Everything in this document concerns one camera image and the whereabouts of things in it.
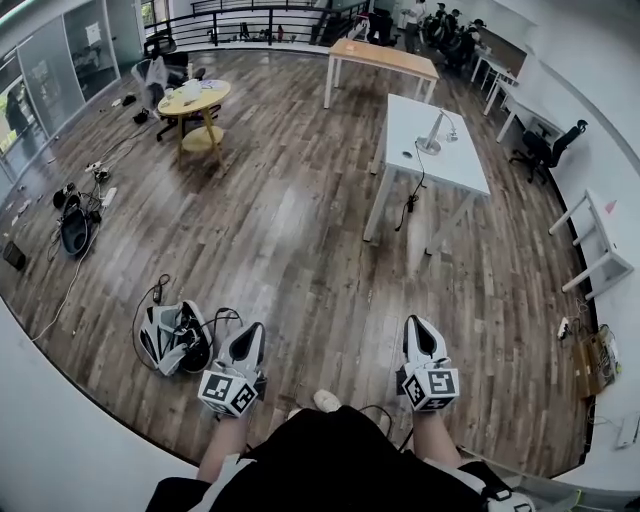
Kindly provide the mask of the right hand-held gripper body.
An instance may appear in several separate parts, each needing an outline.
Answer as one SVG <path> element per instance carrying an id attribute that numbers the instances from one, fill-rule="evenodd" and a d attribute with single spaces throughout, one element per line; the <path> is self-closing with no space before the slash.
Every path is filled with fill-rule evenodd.
<path id="1" fill-rule="evenodd" d="M 406 363 L 397 371 L 397 395 L 408 398 L 413 412 L 444 409 L 460 396 L 458 370 L 451 367 L 448 357 Z"/>

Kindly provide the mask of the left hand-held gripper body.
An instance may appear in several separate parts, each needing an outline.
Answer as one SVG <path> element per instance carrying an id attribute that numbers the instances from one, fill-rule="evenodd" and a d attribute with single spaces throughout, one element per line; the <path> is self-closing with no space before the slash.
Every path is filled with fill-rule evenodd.
<path id="1" fill-rule="evenodd" d="M 214 370 L 202 374 L 198 399 L 217 415 L 240 418 L 264 399 L 267 382 L 262 371 L 244 374 L 215 361 Z"/>

